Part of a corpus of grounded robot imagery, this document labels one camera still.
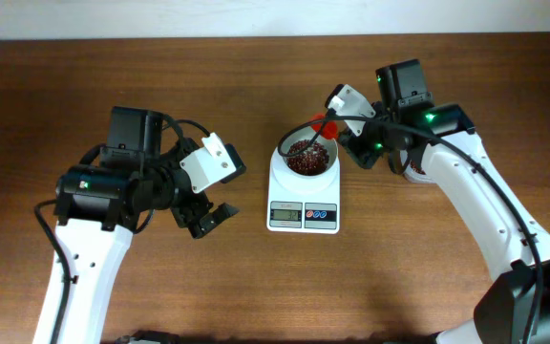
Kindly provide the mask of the clear plastic bean container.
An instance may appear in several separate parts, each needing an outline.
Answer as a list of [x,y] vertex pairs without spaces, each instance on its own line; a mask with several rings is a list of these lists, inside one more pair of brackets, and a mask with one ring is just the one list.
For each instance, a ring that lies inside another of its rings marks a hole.
[[426,175],[411,159],[406,151],[400,152],[400,160],[404,167],[403,176],[411,183],[434,184],[434,180]]

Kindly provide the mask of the white plastic bowl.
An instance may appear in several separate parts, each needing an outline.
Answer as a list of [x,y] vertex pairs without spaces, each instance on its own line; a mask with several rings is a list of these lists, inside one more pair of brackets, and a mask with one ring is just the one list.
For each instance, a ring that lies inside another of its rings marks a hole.
[[[286,164],[286,158],[293,157],[293,154],[288,154],[288,150],[292,144],[299,140],[309,140],[307,146],[301,149],[301,151],[309,148],[315,141],[323,144],[328,150],[329,163],[327,170],[317,176],[304,176],[292,171]],[[276,148],[276,156],[280,159],[281,167],[285,176],[293,177],[303,182],[314,182],[318,178],[329,177],[338,168],[338,146],[336,140],[325,140],[315,132],[311,126],[296,130],[291,134],[285,136]]]

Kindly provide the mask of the red adzuki beans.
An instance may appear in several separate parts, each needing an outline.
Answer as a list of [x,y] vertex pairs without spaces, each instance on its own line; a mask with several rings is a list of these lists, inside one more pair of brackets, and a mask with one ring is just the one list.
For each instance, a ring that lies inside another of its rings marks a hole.
[[301,151],[308,143],[309,140],[299,140],[292,144],[288,154],[293,154],[293,157],[286,158],[286,164],[297,174],[317,176],[328,168],[328,150],[323,144],[315,141],[309,148]]

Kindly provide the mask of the white digital kitchen scale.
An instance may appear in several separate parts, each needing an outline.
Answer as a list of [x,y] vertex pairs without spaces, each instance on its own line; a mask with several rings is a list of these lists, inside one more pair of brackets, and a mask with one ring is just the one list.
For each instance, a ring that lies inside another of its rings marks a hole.
[[340,162],[329,177],[303,182],[285,176],[273,152],[269,168],[266,228],[274,232],[336,234],[340,228]]

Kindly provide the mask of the orange measuring scoop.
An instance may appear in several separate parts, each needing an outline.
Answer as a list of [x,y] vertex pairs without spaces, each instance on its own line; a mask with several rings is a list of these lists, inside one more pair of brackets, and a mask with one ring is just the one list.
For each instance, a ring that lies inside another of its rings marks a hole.
[[324,138],[325,140],[337,140],[338,139],[338,127],[337,124],[334,121],[329,121],[326,123],[316,123],[312,124],[311,128],[318,132],[319,129],[324,126],[322,129],[322,132],[320,136]]

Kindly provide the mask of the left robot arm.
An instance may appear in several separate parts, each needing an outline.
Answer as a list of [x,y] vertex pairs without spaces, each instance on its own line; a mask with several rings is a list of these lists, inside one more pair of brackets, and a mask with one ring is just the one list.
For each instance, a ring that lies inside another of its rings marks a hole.
[[117,272],[156,212],[170,211],[194,239],[238,213],[205,193],[245,172],[235,147],[214,132],[194,142],[181,124],[160,112],[113,107],[106,141],[57,181],[48,202],[54,227],[41,213],[44,204],[35,206],[54,257],[34,342],[100,341]]

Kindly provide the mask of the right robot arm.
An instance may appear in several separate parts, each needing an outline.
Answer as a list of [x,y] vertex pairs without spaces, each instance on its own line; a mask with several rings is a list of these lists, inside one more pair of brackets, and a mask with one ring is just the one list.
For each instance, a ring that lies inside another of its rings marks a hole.
[[418,60],[375,72],[380,100],[347,84],[326,100],[340,144],[362,168],[402,156],[448,197],[481,251],[492,286],[463,324],[430,343],[550,343],[550,234],[499,175],[457,104],[436,105]]

